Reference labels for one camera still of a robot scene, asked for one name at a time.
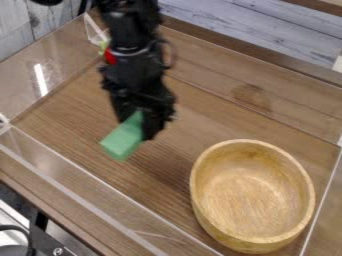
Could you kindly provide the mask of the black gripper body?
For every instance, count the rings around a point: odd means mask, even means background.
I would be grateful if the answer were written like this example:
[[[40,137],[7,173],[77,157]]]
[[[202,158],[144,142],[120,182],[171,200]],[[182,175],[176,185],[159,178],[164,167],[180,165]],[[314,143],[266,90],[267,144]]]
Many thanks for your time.
[[[171,65],[164,61],[162,43],[147,43],[142,48],[115,47],[110,44],[118,63],[99,68],[103,75],[103,89],[110,96],[132,95],[136,109],[152,101],[174,102],[175,96],[163,82],[164,72]]]

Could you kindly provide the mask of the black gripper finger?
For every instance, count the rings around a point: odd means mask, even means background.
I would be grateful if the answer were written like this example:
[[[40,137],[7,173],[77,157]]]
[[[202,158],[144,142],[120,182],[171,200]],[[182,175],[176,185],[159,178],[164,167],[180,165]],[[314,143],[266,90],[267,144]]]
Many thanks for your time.
[[[174,102],[152,101],[140,106],[143,115],[142,131],[143,140],[152,140],[164,129],[166,123],[172,121],[175,114]]]
[[[135,98],[132,95],[119,96],[112,94],[110,99],[118,121],[124,122],[136,111]]]

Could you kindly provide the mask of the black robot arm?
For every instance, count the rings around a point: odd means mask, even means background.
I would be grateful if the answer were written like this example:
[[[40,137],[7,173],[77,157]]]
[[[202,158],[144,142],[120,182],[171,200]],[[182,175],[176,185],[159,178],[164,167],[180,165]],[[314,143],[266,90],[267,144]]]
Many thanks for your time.
[[[110,93],[116,118],[124,122],[142,114],[142,134],[154,139],[172,120],[176,97],[163,82],[175,63],[164,55],[172,44],[159,33],[162,15],[158,0],[98,0],[102,20],[110,32],[99,68],[102,87]]]

